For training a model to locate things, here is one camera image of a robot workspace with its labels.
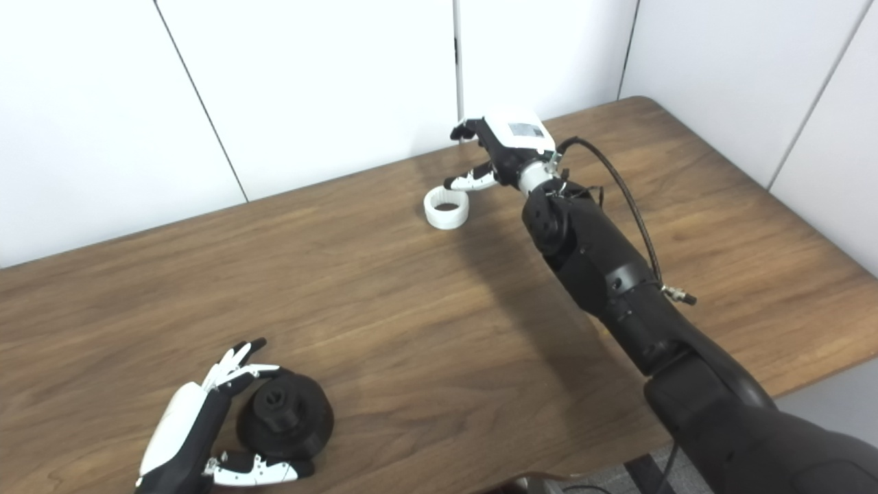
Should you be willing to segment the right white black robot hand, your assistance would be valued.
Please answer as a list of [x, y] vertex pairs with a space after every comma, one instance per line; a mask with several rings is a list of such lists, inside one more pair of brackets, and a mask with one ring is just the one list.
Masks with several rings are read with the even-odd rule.
[[488, 154], [483, 165], [446, 178], [443, 187], [449, 191], [480, 191], [502, 185], [527, 197], [539, 185], [559, 176], [556, 143], [533, 110], [493, 110], [480, 118], [464, 118], [449, 137], [475, 139]]

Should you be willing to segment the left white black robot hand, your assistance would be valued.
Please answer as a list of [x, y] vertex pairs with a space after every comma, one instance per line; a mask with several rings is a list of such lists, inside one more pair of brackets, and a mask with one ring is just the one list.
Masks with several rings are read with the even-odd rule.
[[135, 493], [209, 493], [215, 486], [291, 484], [316, 474], [311, 460], [255, 452], [211, 454], [233, 397], [258, 379], [285, 372], [282, 366], [248, 362], [266, 344], [266, 338], [241, 341], [213, 364], [200, 384], [189, 381], [179, 387], [145, 448]]

